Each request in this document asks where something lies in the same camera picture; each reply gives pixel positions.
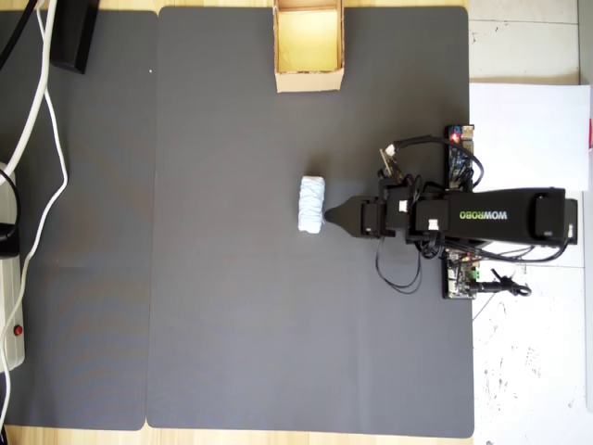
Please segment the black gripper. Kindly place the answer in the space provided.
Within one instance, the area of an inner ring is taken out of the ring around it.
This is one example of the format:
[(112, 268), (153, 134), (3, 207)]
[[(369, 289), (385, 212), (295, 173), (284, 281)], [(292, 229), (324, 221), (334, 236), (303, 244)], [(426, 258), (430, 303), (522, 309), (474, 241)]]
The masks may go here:
[(324, 212), (324, 219), (351, 236), (395, 237), (409, 225), (410, 190), (380, 184), (377, 197), (350, 197)]

